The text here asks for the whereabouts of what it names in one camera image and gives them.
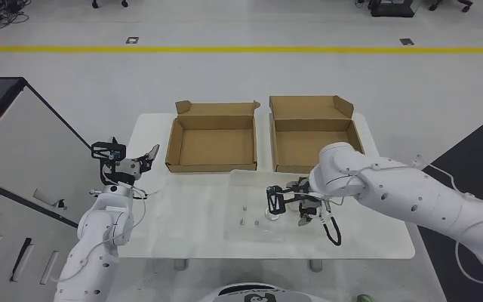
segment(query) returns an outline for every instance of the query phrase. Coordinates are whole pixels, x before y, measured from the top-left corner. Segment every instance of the white cable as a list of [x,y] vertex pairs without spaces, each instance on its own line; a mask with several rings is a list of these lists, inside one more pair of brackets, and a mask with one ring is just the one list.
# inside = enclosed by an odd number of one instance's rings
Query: white cable
[[453,186],[453,189],[458,192],[459,194],[464,194],[463,192],[459,191],[458,188],[456,188],[456,185],[454,184],[454,177],[453,175],[449,174],[448,172],[444,171],[444,170],[441,170],[440,168],[434,166],[434,165],[431,165],[431,164],[428,164],[427,162],[423,161],[423,157],[418,154],[417,155],[417,158],[424,164],[424,165],[428,165],[429,167],[437,170],[437,171],[440,171],[441,173],[445,174],[446,176],[448,176],[450,179],[451,179],[451,186]]
[[103,173],[104,179],[106,179],[107,181],[109,181],[109,182],[110,182],[110,183],[112,183],[112,184],[115,184],[115,185],[117,185],[117,186],[119,185],[119,183],[115,182],[114,180],[110,180],[110,179],[109,179],[109,178],[106,176],[106,172],[104,172],[104,167],[102,167],[100,170],[101,170],[101,171],[102,171],[102,173]]
[[[468,232],[471,228],[473,227],[476,227],[480,224],[482,224],[483,221],[479,221],[477,223],[474,223],[472,224],[471,226],[468,226],[467,228],[465,228],[465,230],[461,233],[461,236],[463,236],[466,232]],[[454,255],[456,256],[456,262],[458,263],[458,267],[460,268],[461,270],[461,273],[468,279],[470,279],[471,281],[473,282],[476,282],[476,283],[479,283],[479,284],[483,284],[483,281],[480,281],[480,280],[477,280],[473,277],[471,277],[464,269],[463,267],[461,266],[461,262],[460,262],[460,253],[459,253],[459,247],[460,247],[460,242],[459,241],[456,241],[456,245],[454,246]]]
[[80,269],[79,269],[77,272],[75,272],[75,274],[73,274],[72,276],[70,276],[70,277],[68,277],[68,278],[64,278],[64,279],[54,279],[53,277],[51,277],[51,280],[52,280],[52,281],[54,281],[54,282],[65,282],[65,281],[67,281],[67,280],[69,280],[69,279],[74,278],[74,277],[75,277],[75,276],[77,276],[77,275],[78,275],[78,274],[81,272],[81,270],[82,270],[82,269],[83,269],[83,268],[84,268],[84,267],[85,267],[85,266],[88,264],[88,259],[89,259],[89,256],[91,255],[92,251],[93,251],[93,250],[94,250],[96,247],[98,247],[99,245],[103,245],[103,244],[104,244],[104,243],[106,243],[106,242],[109,242],[109,241],[111,241],[111,240],[114,240],[114,239],[116,239],[116,238],[118,238],[118,237],[120,237],[120,236],[123,236],[123,235],[125,235],[125,234],[129,233],[129,232],[130,232],[130,231],[132,231],[132,230],[133,230],[135,227],[137,227],[137,226],[139,225],[139,223],[141,223],[141,221],[143,221],[144,216],[146,215],[146,199],[147,199],[147,195],[144,195],[144,196],[143,196],[143,194],[141,194],[140,192],[144,193],[144,191],[143,191],[143,190],[141,190],[141,189],[138,189],[138,188],[136,188],[136,187],[134,187],[134,186],[132,186],[132,188],[131,188],[131,189],[133,189],[133,191],[134,191],[134,192],[136,192],[137,194],[139,194],[139,196],[140,196],[140,197],[142,198],[142,200],[143,200],[143,205],[144,205],[144,209],[143,209],[143,216],[140,218],[140,220],[139,220],[139,221],[138,221],[136,224],[134,224],[132,227],[130,227],[129,229],[127,229],[126,231],[124,231],[123,233],[121,233],[121,234],[119,234],[119,235],[117,235],[117,236],[114,236],[114,237],[112,237],[112,238],[106,239],[106,240],[104,240],[104,241],[102,241],[102,242],[97,243],[97,244],[96,244],[96,245],[95,245],[95,246],[94,246],[94,247],[93,247],[93,248],[92,248],[92,249],[91,249],[91,250],[88,252],[88,255],[87,255],[87,256],[86,256],[84,259],[82,259],[82,260],[81,260],[81,263],[80,263],[81,268],[80,268]]

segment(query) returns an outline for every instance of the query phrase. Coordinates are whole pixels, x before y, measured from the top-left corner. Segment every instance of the cardboard box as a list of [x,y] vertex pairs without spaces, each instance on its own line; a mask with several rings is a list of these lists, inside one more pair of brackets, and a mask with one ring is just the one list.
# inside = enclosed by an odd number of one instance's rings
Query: cardboard box
[[270,97],[270,109],[274,171],[309,173],[330,143],[364,151],[352,120],[354,106],[337,95]]
[[171,172],[257,170],[253,103],[176,103],[166,166]]

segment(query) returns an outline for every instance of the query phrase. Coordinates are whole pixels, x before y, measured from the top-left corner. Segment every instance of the black cable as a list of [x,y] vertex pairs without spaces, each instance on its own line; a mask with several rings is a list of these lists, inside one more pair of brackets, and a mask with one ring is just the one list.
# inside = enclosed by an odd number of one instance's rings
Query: black cable
[[0,29],[15,23],[23,23],[29,16],[22,10],[32,0],[0,0]]
[[335,221],[334,216],[331,217],[332,224],[334,225],[335,232],[337,233],[337,241],[332,238],[331,233],[329,232],[329,229],[327,228],[327,224],[324,223],[324,229],[325,233],[327,234],[327,237],[329,240],[331,240],[334,245],[339,246],[342,244],[342,237],[340,236],[340,231],[339,231],[339,226],[337,225],[337,222]]

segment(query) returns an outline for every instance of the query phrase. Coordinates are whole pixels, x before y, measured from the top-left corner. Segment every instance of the white table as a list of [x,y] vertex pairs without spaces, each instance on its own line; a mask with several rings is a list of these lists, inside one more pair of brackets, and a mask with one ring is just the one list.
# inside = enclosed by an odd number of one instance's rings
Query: white table
[[[136,186],[148,193],[147,213],[133,230],[121,257],[154,258],[251,258],[251,259],[409,259],[414,246],[405,223],[378,214],[348,198],[343,207],[333,207],[343,244],[334,246],[326,238],[303,245],[289,242],[229,241],[223,236],[226,185],[229,174],[172,174],[165,166],[165,153],[175,114],[142,114],[128,145],[128,157],[137,157],[153,145],[160,149],[152,170]],[[269,115],[255,115],[257,123],[258,171],[271,171]],[[364,116],[353,116],[366,154],[378,155]],[[134,219],[143,205],[134,205]]]

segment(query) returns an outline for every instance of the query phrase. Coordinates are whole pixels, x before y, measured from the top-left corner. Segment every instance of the chair leg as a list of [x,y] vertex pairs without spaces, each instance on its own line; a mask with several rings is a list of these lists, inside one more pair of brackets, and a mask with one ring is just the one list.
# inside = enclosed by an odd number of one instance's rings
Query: chair leg
[[431,5],[431,6],[429,7],[429,10],[430,10],[430,11],[435,11],[435,10],[436,10],[436,8],[438,8],[438,5],[439,5],[439,4],[440,4],[442,1],[443,1],[443,0],[436,0],[436,3],[435,3],[434,5]]
[[463,13],[469,11],[469,8],[473,5],[473,2],[471,2],[470,0],[458,0],[458,2],[466,5],[462,10]]

